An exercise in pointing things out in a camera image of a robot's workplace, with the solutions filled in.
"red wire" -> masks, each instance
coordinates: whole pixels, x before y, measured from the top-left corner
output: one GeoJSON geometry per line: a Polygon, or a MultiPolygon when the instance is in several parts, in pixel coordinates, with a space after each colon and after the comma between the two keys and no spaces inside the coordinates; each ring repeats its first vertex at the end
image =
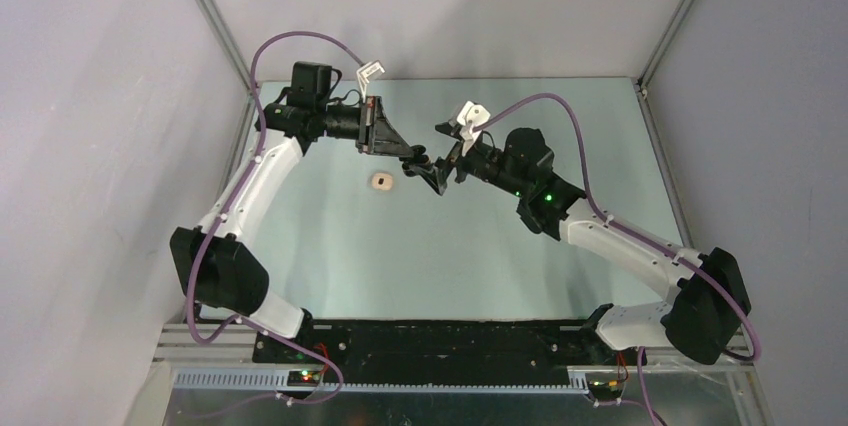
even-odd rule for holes
{"type": "MultiPolygon", "coordinates": [[[[327,358],[327,359],[330,359],[330,353],[329,353],[329,351],[327,351],[327,347],[324,346],[324,343],[316,344],[314,349],[320,349],[321,353],[324,354],[324,357],[327,358]]],[[[324,373],[326,373],[328,369],[330,369],[330,365],[324,364],[324,369],[321,370],[321,375],[323,376],[324,373]]]]}
{"type": "Polygon", "coordinates": [[[619,375],[618,375],[619,381],[624,382],[624,381],[627,381],[628,379],[630,379],[630,371],[627,370],[627,361],[625,361],[623,353],[618,353],[618,365],[619,365],[619,375]],[[621,374],[620,374],[621,373],[621,366],[624,367],[624,374],[625,374],[624,379],[621,379],[621,374]]]}

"white plastic clip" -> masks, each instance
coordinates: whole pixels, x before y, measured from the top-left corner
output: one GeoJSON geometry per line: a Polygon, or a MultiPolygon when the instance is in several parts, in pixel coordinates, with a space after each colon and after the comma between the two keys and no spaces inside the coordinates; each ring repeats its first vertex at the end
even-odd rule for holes
{"type": "Polygon", "coordinates": [[[480,133],[483,131],[475,131],[475,126],[480,126],[489,120],[489,111],[486,110],[482,105],[472,103],[471,101],[466,101],[464,105],[459,109],[459,113],[456,114],[455,120],[456,123],[462,126],[459,130],[459,136],[462,138],[462,155],[465,156],[468,153],[468,150],[471,149],[471,146],[474,146],[474,142],[477,141],[477,138],[480,136],[480,133]]]}
{"type": "Polygon", "coordinates": [[[368,89],[368,83],[379,78],[386,70],[379,61],[370,61],[362,65],[356,70],[356,81],[359,83],[359,92],[362,93],[362,98],[365,99],[365,90],[368,89]]]}

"white wall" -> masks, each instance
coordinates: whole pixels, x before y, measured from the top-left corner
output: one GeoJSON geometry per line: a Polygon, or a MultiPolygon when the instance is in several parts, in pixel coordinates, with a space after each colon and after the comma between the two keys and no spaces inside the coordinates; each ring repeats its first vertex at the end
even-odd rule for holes
{"type": "MultiPolygon", "coordinates": [[[[392,78],[637,76],[679,0],[216,0],[251,54],[290,29],[340,38],[392,78]]],[[[260,79],[349,60],[314,40],[268,51],[260,79]]]]}
{"type": "Polygon", "coordinates": [[[243,92],[194,0],[0,0],[3,424],[120,424],[243,92]]]}
{"type": "Polygon", "coordinates": [[[701,247],[739,258],[780,425],[845,424],[848,0],[699,0],[649,100],[701,247]]]}

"light blue table surface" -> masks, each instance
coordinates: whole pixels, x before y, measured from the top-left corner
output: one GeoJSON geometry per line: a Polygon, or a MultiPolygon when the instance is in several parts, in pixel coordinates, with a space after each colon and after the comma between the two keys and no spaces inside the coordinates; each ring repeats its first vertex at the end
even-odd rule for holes
{"type": "MultiPolygon", "coordinates": [[[[263,104],[285,84],[263,84],[263,104]]],[[[344,81],[337,92],[353,87],[344,81]]],[[[433,126],[466,100],[495,114],[539,92],[561,95],[577,113],[599,204],[679,243],[627,78],[393,80],[368,91],[383,97],[392,125],[431,158],[453,144],[433,126]]],[[[531,103],[490,131],[503,147],[516,127],[540,128],[556,154],[554,171],[582,187],[577,141],[557,103],[531,103]]],[[[463,184],[451,178],[439,197],[423,180],[403,176],[397,159],[360,155],[352,141],[327,138],[286,178],[251,250],[277,294],[320,318],[571,318],[603,303],[658,299],[593,253],[530,233],[516,206],[517,198],[473,177],[463,184]],[[377,172],[394,176],[391,191],[372,189],[377,172]]]]}

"robotic arm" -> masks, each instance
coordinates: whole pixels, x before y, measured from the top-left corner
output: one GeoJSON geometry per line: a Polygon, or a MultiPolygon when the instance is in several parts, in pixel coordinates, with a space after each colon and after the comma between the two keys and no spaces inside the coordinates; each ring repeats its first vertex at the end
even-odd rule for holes
{"type": "Polygon", "coordinates": [[[741,306],[750,304],[736,260],[714,249],[709,255],[683,248],[628,225],[604,211],[596,214],[584,190],[553,172],[554,153],[539,130],[518,128],[506,138],[503,149],[486,145],[473,130],[489,119],[481,105],[466,103],[436,131],[457,140],[446,158],[431,162],[423,146],[410,147],[385,117],[379,97],[367,96],[360,105],[346,106],[330,100],[333,69],[327,65],[299,62],[294,65],[291,86],[284,90],[286,104],[264,109],[266,147],[241,165],[215,206],[194,229],[177,228],[171,251],[183,292],[188,290],[192,262],[211,225],[220,219],[201,261],[195,287],[197,302],[223,307],[250,318],[285,338],[303,339],[311,328],[311,315],[269,290],[268,273],[250,253],[250,246],[267,209],[288,173],[319,137],[351,140],[368,155],[397,157],[406,176],[421,177],[439,195],[455,171],[457,183],[474,176],[514,195],[517,212],[530,231],[547,234],[603,256],[631,272],[654,290],[661,302],[637,307],[604,305],[588,324],[611,349],[633,346],[673,346],[686,356],[713,364],[726,348],[740,319],[700,276],[681,267],[689,260],[715,279],[741,306]],[[250,162],[251,174],[242,178],[250,162]],[[225,210],[232,191],[240,193],[225,210]],[[664,244],[670,257],[646,241],[664,244]]]}
{"type": "Polygon", "coordinates": [[[286,104],[272,103],[264,110],[267,136],[263,151],[250,151],[215,206],[194,229],[177,228],[171,236],[171,253],[187,294],[192,262],[211,225],[220,218],[221,225],[201,263],[195,300],[232,310],[285,338],[308,329],[301,326],[311,315],[269,289],[267,271],[250,253],[256,231],[283,180],[309,146],[324,136],[352,140],[368,155],[413,156],[412,148],[386,119],[379,97],[368,96],[361,106],[330,101],[332,73],[328,65],[295,63],[291,86],[283,92],[286,104]],[[242,179],[250,162],[256,166],[242,179]],[[236,189],[239,194],[228,205],[229,212],[222,214],[226,199],[236,189]]]}
{"type": "Polygon", "coordinates": [[[683,267],[681,260],[715,279],[747,315],[751,307],[736,259],[719,248],[706,255],[672,244],[606,210],[606,217],[601,217],[584,190],[553,172],[554,153],[539,130],[515,129],[504,148],[498,149],[485,144],[473,130],[488,119],[483,106],[466,103],[449,122],[436,126],[436,131],[457,139],[447,157],[431,163],[424,148],[416,147],[416,155],[403,161],[404,173],[422,177],[439,195],[444,194],[453,171],[457,183],[474,176],[516,196],[518,215],[533,233],[588,249],[648,285],[662,301],[636,307],[605,305],[590,318],[597,335],[611,349],[674,347],[695,361],[714,364],[741,322],[726,301],[683,267]],[[674,255],[648,243],[664,245],[674,255]]]}

